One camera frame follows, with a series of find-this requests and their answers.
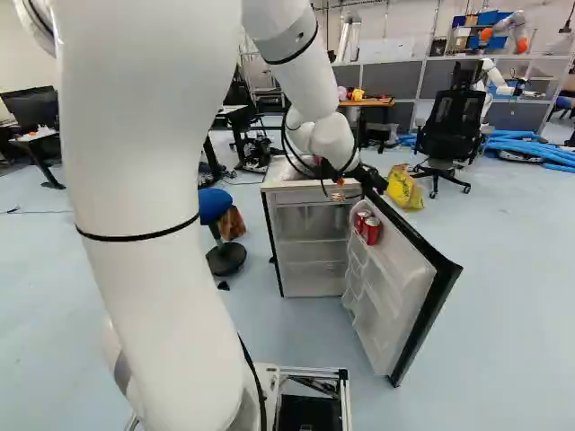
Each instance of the robotic arm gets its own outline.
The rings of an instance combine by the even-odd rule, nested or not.
[[[531,92],[525,90],[526,79],[517,78],[517,85],[511,87],[507,84],[499,69],[493,63],[490,58],[484,58],[482,61],[482,71],[487,74],[488,78],[491,80],[493,85],[497,87],[496,93],[506,96],[525,96],[525,97],[540,97],[542,94],[539,92]],[[473,85],[473,89],[481,92],[486,92],[485,84],[482,80],[479,80]],[[487,93],[485,97],[485,103],[482,109],[482,121],[487,116],[489,108],[493,104],[493,96]]]
[[[264,428],[199,247],[196,167],[234,72],[241,24],[293,103],[294,143],[335,169],[351,157],[310,4],[14,2],[24,26],[56,53],[76,228],[117,333],[112,351],[129,368],[125,393],[137,394],[146,430]],[[49,25],[39,31],[41,15]],[[358,164],[355,156],[349,169]]]
[[[496,22],[493,27],[483,29],[481,33],[481,41],[487,44],[488,40],[494,33],[503,31],[511,31],[511,35],[517,44],[517,54],[526,52],[529,48],[527,41],[526,19],[524,11],[515,11],[511,15],[503,18],[501,21]]]

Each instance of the bag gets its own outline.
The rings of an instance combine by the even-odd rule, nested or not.
[[[423,209],[423,187],[407,172],[408,164],[397,164],[387,174],[387,195],[403,209]]]
[[[245,224],[235,206],[232,206],[217,222],[217,229],[226,241],[232,241],[245,233]]]

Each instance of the floor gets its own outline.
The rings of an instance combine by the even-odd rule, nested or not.
[[[545,134],[562,141],[570,123]],[[229,167],[230,140],[212,134]],[[405,150],[362,158],[382,172],[419,160]],[[221,184],[249,253],[221,295],[257,360],[349,368],[356,431],[572,429],[575,176],[488,158],[460,176],[470,195],[443,181],[435,201],[404,214],[464,272],[400,389],[372,374],[337,298],[279,297],[257,184]],[[40,182],[34,167],[0,178],[0,212],[52,211],[0,215],[0,429],[121,430],[129,408],[100,356],[102,301],[66,193]],[[206,250],[212,242],[206,229]]]

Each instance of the fridge door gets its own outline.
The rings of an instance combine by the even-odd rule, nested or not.
[[[342,303],[374,371],[397,387],[463,268],[372,190],[353,207],[351,223],[362,209],[381,221],[382,234],[376,245],[367,246],[352,229]]]

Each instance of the red soda can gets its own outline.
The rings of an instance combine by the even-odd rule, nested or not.
[[[362,236],[367,245],[377,244],[379,240],[379,232],[381,231],[381,223],[376,217],[369,217],[363,227]]]
[[[363,233],[363,226],[366,222],[366,219],[371,216],[371,211],[364,209],[362,211],[358,211],[353,219],[353,225],[356,228],[356,231],[361,235]]]

